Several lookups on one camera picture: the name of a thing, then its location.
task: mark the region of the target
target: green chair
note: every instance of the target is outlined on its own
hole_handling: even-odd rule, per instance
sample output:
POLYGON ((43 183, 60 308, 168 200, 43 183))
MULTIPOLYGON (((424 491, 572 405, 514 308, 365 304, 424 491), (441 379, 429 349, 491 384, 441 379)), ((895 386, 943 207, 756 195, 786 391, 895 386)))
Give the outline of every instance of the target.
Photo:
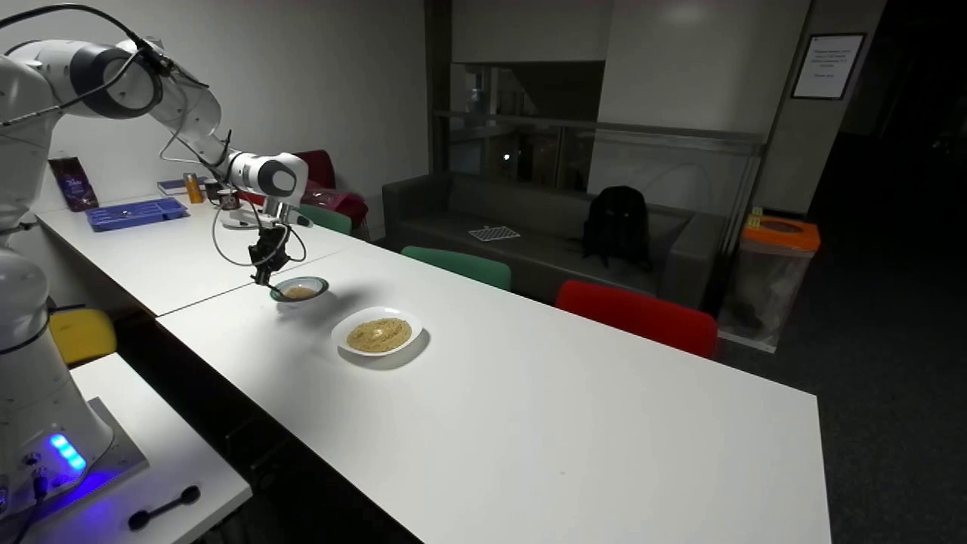
POLYGON ((300 207, 300 214, 308 218, 318 226, 326 226, 326 231, 335 231, 335 233, 354 233, 354 221, 349 214, 333 211, 333 209, 300 207))
POLYGON ((405 245, 402 255, 424 259, 429 267, 437 267, 437 270, 449 270, 454 275, 466 275, 466 278, 494 284, 498 290, 510 290, 510 267, 508 264, 485 259, 477 255, 424 248, 424 245, 405 245))

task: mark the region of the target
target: black backpack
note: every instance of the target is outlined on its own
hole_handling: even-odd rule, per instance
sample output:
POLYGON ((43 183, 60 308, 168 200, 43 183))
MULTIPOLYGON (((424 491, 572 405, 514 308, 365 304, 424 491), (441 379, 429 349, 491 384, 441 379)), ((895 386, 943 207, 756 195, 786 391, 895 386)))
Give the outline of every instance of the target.
POLYGON ((583 258, 599 255, 650 270, 647 202, 634 189, 605 189, 583 221, 583 258))

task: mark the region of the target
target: cable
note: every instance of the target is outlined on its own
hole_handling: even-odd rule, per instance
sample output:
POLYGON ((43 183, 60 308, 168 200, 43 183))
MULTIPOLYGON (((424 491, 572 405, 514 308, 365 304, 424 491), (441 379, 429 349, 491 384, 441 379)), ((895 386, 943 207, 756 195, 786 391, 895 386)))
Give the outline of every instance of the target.
POLYGON ((173 149, 173 143, 179 138, 179 129, 173 129, 173 136, 164 143, 164 149, 157 153, 161 160, 173 160, 173 163, 187 163, 182 158, 167 158, 167 153, 173 149))
POLYGON ((116 72, 110 81, 104 81, 104 85, 98 85, 98 87, 92 87, 92 91, 67 101, 67 103, 54 103, 54 105, 49 105, 49 108, 33 108, 33 111, 25 111, 25 116, 18 116, 18 118, 2 118, 0 127, 14 127, 14 125, 33 120, 33 118, 39 118, 39 116, 64 111, 64 108, 70 108, 70 105, 94 96, 94 95, 104 95, 104 91, 116 87, 116 85, 125 79, 125 72, 133 67, 136 58, 143 58, 143 55, 133 51, 133 55, 117 67, 117 72, 116 72))
MULTIPOLYGON (((179 71, 168 81, 173 81, 173 87, 179 91, 182 105, 187 105, 192 101, 187 101, 184 81, 179 81, 179 76, 192 79, 193 87, 210 87, 210 85, 196 81, 193 76, 187 76, 184 71, 179 71)), ((182 129, 184 129, 184 127, 187 127, 187 108, 182 108, 179 129, 174 129, 173 138, 164 146, 161 158, 164 158, 164 160, 173 160, 173 158, 167 158, 167 153, 168 153, 168 146, 179 138, 179 143, 193 155, 193 160, 203 163, 203 167, 219 178, 216 170, 229 158, 233 129, 226 132, 226 138, 219 138, 216 129, 210 132, 216 143, 222 143, 219 158, 210 160, 196 146, 192 146, 187 138, 182 138, 182 129)))
POLYGON ((222 259, 226 259, 229 267, 267 267, 268 259, 276 259, 276 255, 279 252, 283 252, 283 245, 291 241, 291 233, 296 233, 293 226, 283 226, 283 235, 279 238, 279 245, 271 248, 271 255, 267 255, 264 259, 258 259, 258 264, 241 264, 241 259, 233 259, 229 255, 224 255, 224 248, 219 245, 219 218, 222 218, 222 209, 216 211, 216 218, 212 218, 212 245, 216 245, 216 252, 222 255, 222 259))
POLYGON ((30 44, 35 44, 35 40, 14 44, 14 46, 9 46, 2 55, 9 58, 11 51, 18 51, 18 50, 25 50, 25 46, 30 46, 30 44))
POLYGON ((143 55, 144 62, 161 71, 161 72, 168 72, 168 62, 164 62, 155 46, 148 40, 143 40, 136 31, 130 31, 125 21, 117 21, 116 17, 110 12, 100 12, 94 5, 85 5, 85 4, 58 4, 58 5, 39 5, 39 10, 28 10, 28 12, 14 12, 9 19, 0 19, 0 28, 9 28, 9 24, 18 24, 18 21, 28 21, 28 19, 39 19, 39 17, 49 17, 49 12, 92 12, 110 24, 116 24, 143 55))
POLYGON ((203 163, 222 185, 229 185, 229 173, 233 173, 233 163, 236 163, 236 158, 238 158, 238 155, 229 158, 233 136, 236 136, 233 129, 224 136, 222 155, 219 155, 216 163, 206 160, 192 143, 184 143, 182 132, 174 132, 174 136, 179 136, 179 143, 193 155, 196 163, 203 163))
POLYGON ((293 226, 291 226, 291 235, 296 235, 300 252, 302 252, 302 258, 300 258, 300 259, 296 259, 296 258, 291 258, 291 259, 293 259, 293 264, 304 264, 304 259, 308 259, 308 248, 304 248, 304 241, 302 241, 300 231, 293 231, 293 226))

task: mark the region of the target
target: robotic arm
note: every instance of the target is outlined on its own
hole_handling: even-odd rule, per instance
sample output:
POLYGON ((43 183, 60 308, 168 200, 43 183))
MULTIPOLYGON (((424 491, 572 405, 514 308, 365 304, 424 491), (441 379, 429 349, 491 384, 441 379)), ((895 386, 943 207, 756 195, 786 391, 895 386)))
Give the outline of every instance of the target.
POLYGON ((267 284, 276 270, 286 264, 286 209, 302 200, 304 163, 293 155, 244 155, 229 153, 222 138, 222 105, 210 85, 164 58, 151 44, 125 40, 112 50, 70 40, 25 44, 9 51, 0 72, 25 81, 6 105, 0 105, 2 132, 25 132, 14 146, 2 143, 0 158, 22 170, 0 195, 0 233, 25 214, 39 191, 53 127, 60 116, 85 118, 138 118, 151 116, 174 132, 174 138, 196 155, 212 176, 233 191, 258 191, 267 198, 268 226, 250 248, 258 281, 267 284))
MULTIPOLYGON (((0 31, 53 10, 98 12, 49 5, 2 19, 0 31)), ((224 189, 267 195, 267 226, 250 248, 255 278, 267 284, 286 264, 286 209, 302 200, 304 163, 229 153, 216 132, 222 105, 210 85, 148 40, 127 36, 112 50, 25 44, 0 58, 0 540, 6 518, 74 491, 112 444, 112 431, 85 405, 44 330, 39 267, 2 248, 39 195, 53 129, 64 116, 155 116, 224 189)))

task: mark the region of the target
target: bowl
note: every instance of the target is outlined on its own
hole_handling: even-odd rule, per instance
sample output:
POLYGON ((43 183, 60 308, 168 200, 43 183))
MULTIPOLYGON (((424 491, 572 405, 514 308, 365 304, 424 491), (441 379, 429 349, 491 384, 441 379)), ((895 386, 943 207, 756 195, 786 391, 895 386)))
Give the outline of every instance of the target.
POLYGON ((320 304, 320 297, 330 290, 330 281, 318 275, 296 275, 286 281, 279 281, 268 297, 276 301, 279 311, 304 311, 320 304))
POLYGON ((405 354, 411 344, 418 344, 424 336, 424 323, 415 315, 405 315, 400 308, 362 308, 350 319, 344 319, 335 330, 333 339, 340 344, 341 354, 350 354, 354 361, 387 361, 395 354, 405 354), (354 336, 372 330, 369 341, 375 344, 357 344, 354 336))

